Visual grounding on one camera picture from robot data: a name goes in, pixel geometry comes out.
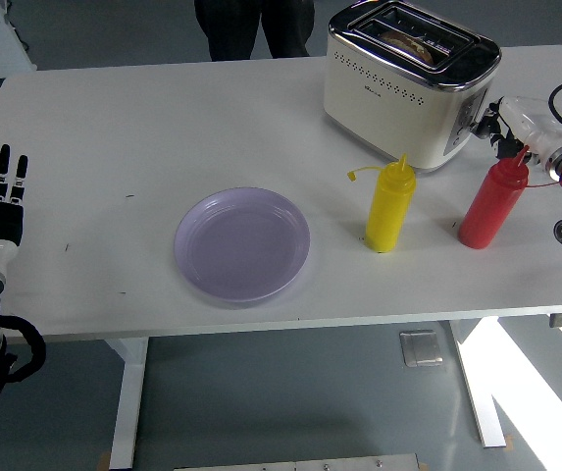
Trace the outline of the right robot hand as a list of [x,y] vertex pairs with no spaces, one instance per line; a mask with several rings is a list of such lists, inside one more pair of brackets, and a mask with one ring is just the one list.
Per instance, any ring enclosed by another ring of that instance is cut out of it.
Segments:
[[502,97],[487,105],[471,131],[489,140],[498,159],[515,157],[528,147],[525,161],[530,165],[554,168],[562,161],[562,124],[542,99]]

